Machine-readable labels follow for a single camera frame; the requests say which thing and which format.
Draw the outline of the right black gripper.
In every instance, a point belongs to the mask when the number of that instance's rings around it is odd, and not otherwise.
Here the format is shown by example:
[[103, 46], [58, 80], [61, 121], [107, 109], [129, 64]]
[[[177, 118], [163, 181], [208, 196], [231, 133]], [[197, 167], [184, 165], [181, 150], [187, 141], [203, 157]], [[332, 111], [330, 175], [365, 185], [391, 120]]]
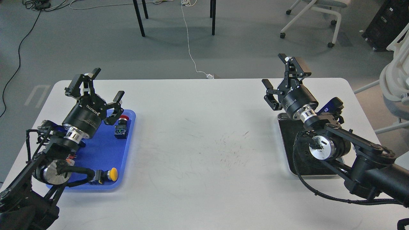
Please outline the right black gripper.
[[277, 89], [268, 79], [262, 80], [267, 89], [265, 101], [274, 111], [283, 108], [291, 120], [307, 121], [317, 116], [318, 102], [302, 83], [311, 76], [310, 68], [301, 57], [288, 57], [283, 53], [278, 57], [285, 64], [284, 78]]

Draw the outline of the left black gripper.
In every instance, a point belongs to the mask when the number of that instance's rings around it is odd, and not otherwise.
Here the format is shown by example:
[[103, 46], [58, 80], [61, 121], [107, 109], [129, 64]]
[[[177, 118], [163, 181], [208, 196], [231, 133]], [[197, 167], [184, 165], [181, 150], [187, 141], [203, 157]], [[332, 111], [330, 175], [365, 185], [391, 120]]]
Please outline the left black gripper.
[[[65, 95], [75, 98], [77, 103], [64, 119], [62, 125], [66, 128], [76, 127], [86, 134], [86, 139], [95, 135], [102, 120], [106, 125], [114, 125], [124, 112], [121, 107], [124, 91], [118, 91], [113, 102], [108, 104], [95, 93], [93, 81], [100, 71], [101, 68], [97, 67], [91, 73], [76, 75], [70, 85], [65, 88]], [[106, 116], [108, 109], [113, 109], [110, 116]]]

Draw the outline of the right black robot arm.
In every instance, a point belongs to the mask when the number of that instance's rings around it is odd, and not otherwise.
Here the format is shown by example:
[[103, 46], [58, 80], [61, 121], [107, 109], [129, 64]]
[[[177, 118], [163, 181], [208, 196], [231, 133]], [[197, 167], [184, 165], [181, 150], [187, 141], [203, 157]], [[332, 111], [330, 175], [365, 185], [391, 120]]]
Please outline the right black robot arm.
[[[408, 170], [397, 165], [397, 156], [391, 150], [373, 143], [342, 128], [343, 102], [332, 98], [319, 111], [313, 94], [303, 85], [311, 71], [300, 57], [280, 53], [285, 65], [284, 77], [278, 88], [263, 79], [266, 87], [264, 100], [274, 110], [284, 110], [284, 117], [303, 128], [298, 129], [291, 141], [292, 161], [295, 174], [314, 195], [322, 198], [356, 205], [397, 204], [408, 207]], [[344, 180], [344, 186], [361, 200], [335, 198], [310, 186], [298, 170], [298, 159], [305, 155], [313, 163], [330, 169]]]

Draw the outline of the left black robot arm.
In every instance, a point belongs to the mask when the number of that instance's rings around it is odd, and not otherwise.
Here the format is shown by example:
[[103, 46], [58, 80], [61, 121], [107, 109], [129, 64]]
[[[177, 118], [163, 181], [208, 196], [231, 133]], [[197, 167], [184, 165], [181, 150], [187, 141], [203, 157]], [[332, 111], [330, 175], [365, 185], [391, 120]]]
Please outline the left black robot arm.
[[77, 75], [65, 88], [76, 104], [61, 125], [42, 121], [26, 131], [28, 161], [11, 184], [1, 192], [2, 230], [45, 230], [57, 220], [59, 201], [66, 187], [88, 182], [116, 181], [116, 168], [107, 171], [75, 166], [76, 152], [85, 147], [102, 122], [114, 125], [124, 112], [119, 91], [112, 103], [95, 93], [93, 81], [101, 69]]

